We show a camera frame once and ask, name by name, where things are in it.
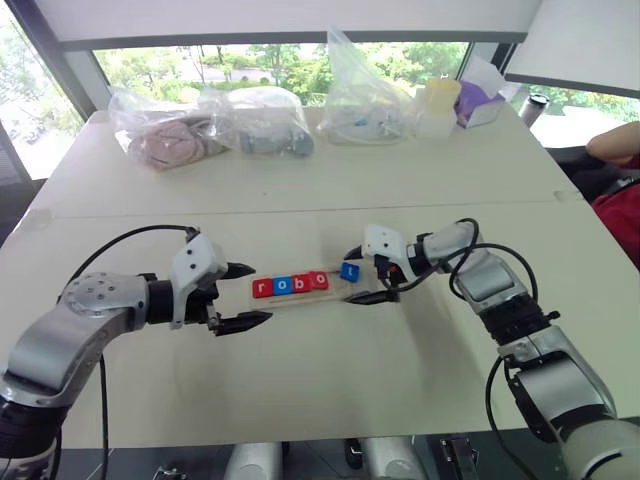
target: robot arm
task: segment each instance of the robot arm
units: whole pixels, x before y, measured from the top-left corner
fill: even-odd
[[[227,263],[220,247],[198,234],[174,258],[170,280],[97,272],[69,283],[56,307],[18,340],[0,377],[0,479],[45,474],[68,410],[119,335],[146,323],[206,323],[227,335],[267,320],[265,312],[229,319],[213,309],[217,280],[254,272]]]
[[[370,225],[362,247],[349,256],[372,258],[380,279],[396,292],[431,271],[455,271],[462,297],[498,343],[508,368],[517,369],[509,388],[533,434],[560,443],[575,479],[638,478],[640,429],[616,419],[604,382],[551,325],[557,314],[542,312],[509,265],[482,248],[476,229],[475,221],[460,221],[407,245],[398,232]]]

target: tissue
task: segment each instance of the tissue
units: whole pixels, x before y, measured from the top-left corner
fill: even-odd
[[[455,105],[458,123],[465,128],[492,122],[504,105],[500,90],[506,81],[495,65],[471,57],[460,78],[460,95]]]

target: plastic bag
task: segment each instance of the plastic bag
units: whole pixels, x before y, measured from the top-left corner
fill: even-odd
[[[313,152],[300,99],[283,88],[205,90],[200,105],[213,112],[211,133],[226,147],[262,155]]]
[[[160,102],[113,87],[109,116],[125,153],[157,170],[225,150],[211,136],[211,111],[195,105]]]
[[[319,130],[337,144],[385,145],[411,135],[414,104],[408,93],[380,78],[336,28],[327,32],[334,82]]]

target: white wall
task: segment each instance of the white wall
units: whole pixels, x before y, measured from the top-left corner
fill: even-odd
[[[61,41],[343,30],[527,32],[540,0],[37,0]]]
[[[543,0],[508,74],[640,90],[640,0]]]

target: gray cylinder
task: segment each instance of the gray cylinder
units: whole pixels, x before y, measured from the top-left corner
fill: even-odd
[[[525,100],[518,115],[522,118],[525,125],[531,128],[531,125],[538,119],[540,114],[549,106],[549,97],[540,93],[532,93]]]
[[[282,480],[282,444],[236,445],[224,472],[224,480]]]
[[[371,477],[428,480],[410,437],[365,438],[360,442]]]
[[[621,420],[601,420],[577,428],[560,443],[567,470],[576,480],[640,478],[640,428]]]

